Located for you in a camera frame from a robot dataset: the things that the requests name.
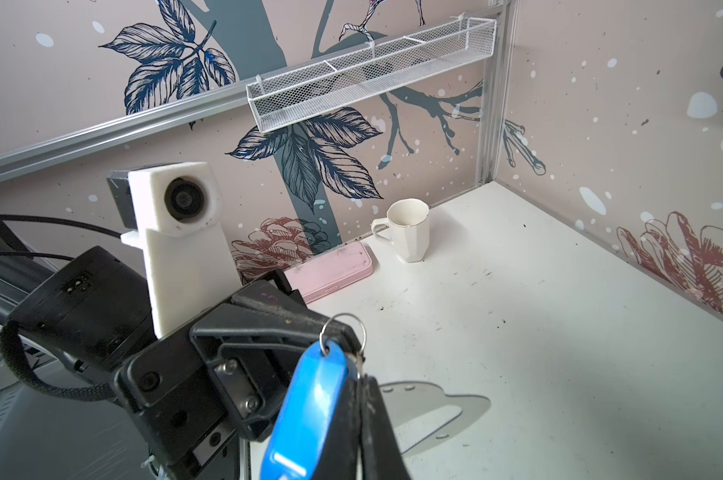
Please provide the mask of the blue capped key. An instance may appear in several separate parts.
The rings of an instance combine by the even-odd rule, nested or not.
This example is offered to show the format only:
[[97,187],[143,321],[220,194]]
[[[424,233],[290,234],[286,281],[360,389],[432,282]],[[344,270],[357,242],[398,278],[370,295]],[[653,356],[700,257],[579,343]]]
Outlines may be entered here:
[[318,341],[304,352],[264,454],[262,479],[313,477],[348,376],[337,343]]

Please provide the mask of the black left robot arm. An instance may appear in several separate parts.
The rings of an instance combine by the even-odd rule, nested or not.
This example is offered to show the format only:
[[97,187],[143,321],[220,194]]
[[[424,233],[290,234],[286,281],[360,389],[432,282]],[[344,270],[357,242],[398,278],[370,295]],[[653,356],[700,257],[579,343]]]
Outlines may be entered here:
[[79,400],[125,408],[173,479],[199,479],[230,444],[264,439],[313,343],[362,349],[351,327],[309,310],[281,270],[158,337],[147,280],[99,247],[7,314],[1,350],[16,355],[23,339],[51,348],[86,380]]

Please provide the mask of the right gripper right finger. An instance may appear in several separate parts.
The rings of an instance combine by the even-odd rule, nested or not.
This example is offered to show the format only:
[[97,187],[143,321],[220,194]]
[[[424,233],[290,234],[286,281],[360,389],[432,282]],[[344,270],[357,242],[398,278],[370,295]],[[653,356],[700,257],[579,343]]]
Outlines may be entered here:
[[411,480],[405,467],[383,392],[375,377],[361,378],[360,386],[361,478],[365,480]]

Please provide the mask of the split keyring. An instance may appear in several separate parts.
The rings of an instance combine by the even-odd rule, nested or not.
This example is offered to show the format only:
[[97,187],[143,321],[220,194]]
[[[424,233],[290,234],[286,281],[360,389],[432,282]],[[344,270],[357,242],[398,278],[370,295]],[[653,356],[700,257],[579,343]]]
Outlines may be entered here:
[[367,327],[355,314],[338,313],[327,319],[319,333],[323,355],[330,354],[331,342],[339,345],[343,352],[363,358],[367,347]]

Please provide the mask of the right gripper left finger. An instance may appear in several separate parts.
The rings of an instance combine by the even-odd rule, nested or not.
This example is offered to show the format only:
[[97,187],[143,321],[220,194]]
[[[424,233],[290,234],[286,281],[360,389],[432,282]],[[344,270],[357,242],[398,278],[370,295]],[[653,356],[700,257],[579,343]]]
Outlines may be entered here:
[[359,382],[345,380],[331,418],[319,463],[311,480],[352,480],[357,478],[360,456],[361,413]]

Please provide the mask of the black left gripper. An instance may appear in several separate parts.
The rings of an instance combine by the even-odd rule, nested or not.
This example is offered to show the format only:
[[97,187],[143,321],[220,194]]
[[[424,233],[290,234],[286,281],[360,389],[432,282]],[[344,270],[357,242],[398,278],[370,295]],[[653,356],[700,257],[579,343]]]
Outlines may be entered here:
[[248,444],[271,434],[327,319],[275,270],[126,360],[113,388],[159,478],[251,478]]

